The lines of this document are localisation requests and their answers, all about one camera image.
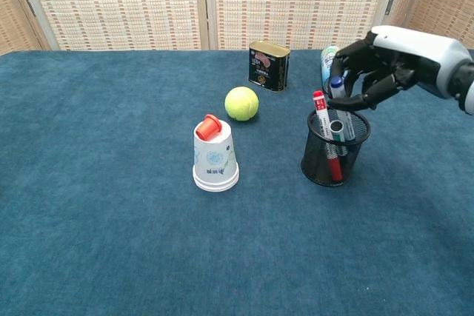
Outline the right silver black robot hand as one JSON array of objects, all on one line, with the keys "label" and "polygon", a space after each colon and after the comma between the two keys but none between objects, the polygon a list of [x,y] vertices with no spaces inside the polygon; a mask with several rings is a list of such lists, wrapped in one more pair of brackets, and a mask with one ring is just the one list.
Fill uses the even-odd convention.
[{"label": "right silver black robot hand", "polygon": [[328,104],[337,110],[374,110],[382,101],[415,85],[432,95],[453,96],[453,76],[474,63],[457,39],[392,25],[373,27],[363,39],[334,56],[331,77],[342,77],[346,96]]}]

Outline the blue capped white marker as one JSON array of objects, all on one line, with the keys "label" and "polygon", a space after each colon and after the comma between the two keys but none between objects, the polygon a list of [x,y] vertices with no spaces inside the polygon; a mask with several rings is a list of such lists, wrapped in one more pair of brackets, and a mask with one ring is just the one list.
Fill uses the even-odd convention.
[{"label": "blue capped white marker", "polygon": [[[332,98],[343,98],[346,96],[344,88],[344,80],[342,77],[334,77],[330,79],[330,93]],[[347,111],[335,110],[337,119],[344,124],[345,142],[353,142],[356,139],[351,114]]]}]

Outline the red capped white marker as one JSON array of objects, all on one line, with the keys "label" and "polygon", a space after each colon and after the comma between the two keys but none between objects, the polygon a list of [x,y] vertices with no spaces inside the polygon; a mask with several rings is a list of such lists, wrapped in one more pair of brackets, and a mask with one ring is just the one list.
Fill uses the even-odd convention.
[{"label": "red capped white marker", "polygon": [[[330,117],[327,111],[327,103],[325,101],[324,93],[321,90],[316,90],[313,93],[313,101],[316,108],[316,114],[321,129],[321,134],[328,141],[333,140],[333,135],[330,131]],[[343,178],[336,146],[333,144],[326,144],[327,160],[330,168],[330,173],[334,181],[341,181]]]}]

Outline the black mesh pen holder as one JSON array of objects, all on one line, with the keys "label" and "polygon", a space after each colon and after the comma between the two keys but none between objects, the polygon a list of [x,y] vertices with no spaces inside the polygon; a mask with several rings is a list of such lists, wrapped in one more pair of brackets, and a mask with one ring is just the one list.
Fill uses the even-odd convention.
[{"label": "black mesh pen holder", "polygon": [[340,142],[324,137],[315,111],[308,115],[308,136],[301,171],[312,182],[322,186],[341,186],[349,179],[359,150],[371,133],[370,124],[364,116],[356,112],[350,116],[355,139]]}]

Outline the light blue drink can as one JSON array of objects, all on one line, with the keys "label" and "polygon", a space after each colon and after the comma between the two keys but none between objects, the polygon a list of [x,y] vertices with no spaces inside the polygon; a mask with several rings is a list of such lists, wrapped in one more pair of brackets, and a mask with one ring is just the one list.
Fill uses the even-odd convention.
[{"label": "light blue drink can", "polygon": [[330,67],[338,51],[339,47],[336,45],[330,45],[321,51],[321,85],[326,94],[330,94]]}]

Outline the black gold rectangular tin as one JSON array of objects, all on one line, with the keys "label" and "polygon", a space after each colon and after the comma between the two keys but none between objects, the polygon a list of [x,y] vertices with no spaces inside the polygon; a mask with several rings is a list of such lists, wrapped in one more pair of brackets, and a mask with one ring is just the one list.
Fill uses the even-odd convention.
[{"label": "black gold rectangular tin", "polygon": [[249,45],[248,80],[273,92],[287,87],[290,49],[269,41],[253,41]]}]

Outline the yellow-green tennis ball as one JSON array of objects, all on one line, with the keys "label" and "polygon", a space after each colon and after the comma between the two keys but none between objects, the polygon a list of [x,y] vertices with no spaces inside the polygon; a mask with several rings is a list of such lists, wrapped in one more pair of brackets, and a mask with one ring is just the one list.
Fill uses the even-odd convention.
[{"label": "yellow-green tennis ball", "polygon": [[224,108],[234,120],[248,121],[258,111],[258,96],[249,87],[235,87],[225,97]]}]

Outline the small red plastic cup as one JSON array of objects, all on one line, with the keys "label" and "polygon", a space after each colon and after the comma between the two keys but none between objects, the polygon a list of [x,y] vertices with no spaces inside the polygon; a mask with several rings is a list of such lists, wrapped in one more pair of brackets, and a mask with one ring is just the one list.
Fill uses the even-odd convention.
[{"label": "small red plastic cup", "polygon": [[213,114],[206,114],[204,120],[196,128],[196,135],[202,141],[212,140],[221,132],[220,120]]}]

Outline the upturned white paper cup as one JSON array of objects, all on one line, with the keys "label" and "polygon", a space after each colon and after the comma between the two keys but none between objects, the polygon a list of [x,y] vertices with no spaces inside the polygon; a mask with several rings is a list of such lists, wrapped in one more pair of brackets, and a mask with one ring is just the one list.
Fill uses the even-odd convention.
[{"label": "upturned white paper cup", "polygon": [[210,141],[203,141],[194,129],[193,179],[197,187],[208,192],[223,192],[239,180],[239,166],[233,146],[230,125],[220,120],[221,131]]}]

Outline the blue table mat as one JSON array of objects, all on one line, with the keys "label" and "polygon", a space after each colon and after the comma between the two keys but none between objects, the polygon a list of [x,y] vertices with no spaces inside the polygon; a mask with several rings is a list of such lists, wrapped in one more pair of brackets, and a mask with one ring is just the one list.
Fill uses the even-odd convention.
[{"label": "blue table mat", "polygon": [[474,316],[474,117],[399,93],[365,112],[348,182],[319,186],[319,57],[256,90],[239,181],[209,193],[193,129],[247,52],[0,56],[0,316]]}]

